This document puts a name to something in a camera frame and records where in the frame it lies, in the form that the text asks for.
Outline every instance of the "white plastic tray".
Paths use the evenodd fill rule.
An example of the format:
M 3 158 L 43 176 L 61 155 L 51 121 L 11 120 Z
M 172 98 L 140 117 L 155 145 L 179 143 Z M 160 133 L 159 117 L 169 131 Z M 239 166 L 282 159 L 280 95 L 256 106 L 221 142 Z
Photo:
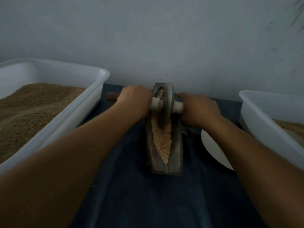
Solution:
M 261 143 L 304 170 L 304 149 L 272 119 L 304 124 L 304 97 L 243 90 L 240 124 Z
M 76 128 L 101 98 L 109 71 L 92 66 L 43 59 L 0 63 L 0 99 L 26 84 L 48 83 L 87 88 L 15 155 L 0 165 L 0 175 L 25 157 Z

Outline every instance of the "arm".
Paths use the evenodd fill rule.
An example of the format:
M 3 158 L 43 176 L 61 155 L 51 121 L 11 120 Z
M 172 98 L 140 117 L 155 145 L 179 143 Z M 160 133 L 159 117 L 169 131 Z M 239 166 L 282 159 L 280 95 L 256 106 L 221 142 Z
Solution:
M 108 152 L 151 100 L 151 90 L 124 88 L 110 109 L 2 175 L 1 227 L 68 226 Z
M 221 117 L 215 101 L 180 93 L 182 120 L 221 147 L 269 227 L 304 227 L 304 172 Z

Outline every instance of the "white plate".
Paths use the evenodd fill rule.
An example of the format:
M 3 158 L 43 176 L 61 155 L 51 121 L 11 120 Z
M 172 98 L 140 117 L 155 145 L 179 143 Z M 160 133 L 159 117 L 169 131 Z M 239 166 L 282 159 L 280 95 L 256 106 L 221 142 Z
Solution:
M 202 130 L 201 133 L 202 142 L 206 148 L 206 150 L 214 157 L 220 164 L 226 166 L 227 168 L 234 170 L 226 158 L 222 149 L 218 146 L 218 144 L 210 137 L 209 134 L 205 130 Z

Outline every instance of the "gray wall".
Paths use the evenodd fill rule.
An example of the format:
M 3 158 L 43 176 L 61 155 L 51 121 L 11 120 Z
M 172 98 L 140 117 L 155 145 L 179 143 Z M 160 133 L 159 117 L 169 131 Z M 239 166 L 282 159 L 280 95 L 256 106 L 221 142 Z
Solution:
M 0 0 L 0 61 L 36 57 L 238 99 L 304 95 L 304 0 Z

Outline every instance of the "person's left arm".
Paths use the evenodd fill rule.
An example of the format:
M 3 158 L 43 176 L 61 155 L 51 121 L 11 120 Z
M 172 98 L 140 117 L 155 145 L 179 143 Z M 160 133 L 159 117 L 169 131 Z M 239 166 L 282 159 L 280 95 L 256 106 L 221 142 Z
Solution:
M 3 174 L 1 227 L 68 226 L 108 152 L 151 100 L 149 89 L 124 88 L 110 109 Z

